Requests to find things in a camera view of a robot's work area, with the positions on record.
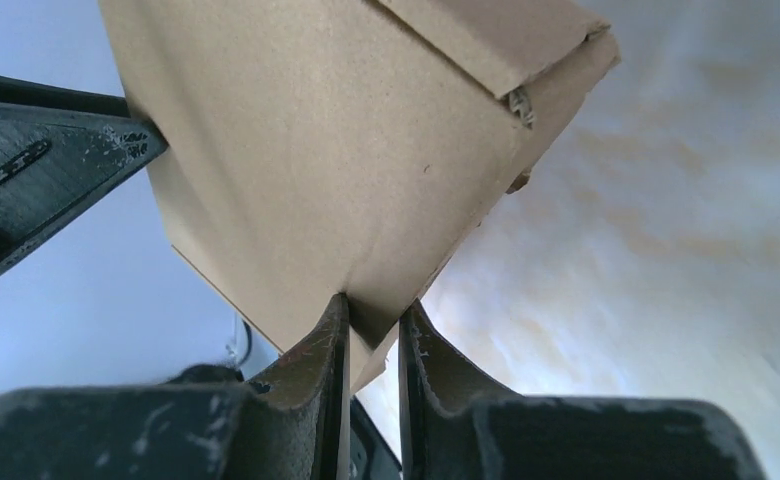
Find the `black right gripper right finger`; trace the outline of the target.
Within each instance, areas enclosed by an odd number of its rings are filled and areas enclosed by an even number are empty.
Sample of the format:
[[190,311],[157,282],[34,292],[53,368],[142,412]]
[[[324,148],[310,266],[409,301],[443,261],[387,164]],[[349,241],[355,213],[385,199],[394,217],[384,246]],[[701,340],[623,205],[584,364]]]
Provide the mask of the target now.
[[704,401],[525,396],[434,327],[420,303],[399,321],[407,479],[761,479],[739,425]]

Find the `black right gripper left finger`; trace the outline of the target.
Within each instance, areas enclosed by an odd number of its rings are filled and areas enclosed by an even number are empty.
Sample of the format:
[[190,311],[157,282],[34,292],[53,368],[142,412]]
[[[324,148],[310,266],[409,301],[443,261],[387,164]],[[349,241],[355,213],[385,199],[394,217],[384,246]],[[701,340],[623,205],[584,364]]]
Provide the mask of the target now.
[[0,479],[345,479],[349,304],[244,382],[0,395]]

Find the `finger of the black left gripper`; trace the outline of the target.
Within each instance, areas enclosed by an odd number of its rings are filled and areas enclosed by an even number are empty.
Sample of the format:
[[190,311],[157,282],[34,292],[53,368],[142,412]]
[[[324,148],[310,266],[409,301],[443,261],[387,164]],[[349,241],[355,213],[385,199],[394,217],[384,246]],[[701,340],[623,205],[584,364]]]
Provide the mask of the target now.
[[167,148],[145,121],[0,103],[0,276]]
[[65,89],[1,75],[0,103],[131,117],[124,97]]

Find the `cardboard box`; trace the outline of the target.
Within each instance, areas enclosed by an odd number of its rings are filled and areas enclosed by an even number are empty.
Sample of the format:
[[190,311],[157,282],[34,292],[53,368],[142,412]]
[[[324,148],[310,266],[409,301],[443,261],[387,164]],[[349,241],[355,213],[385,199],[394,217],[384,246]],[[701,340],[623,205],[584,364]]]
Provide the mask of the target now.
[[330,297],[351,385],[619,60],[571,1],[103,1],[174,250],[288,350]]

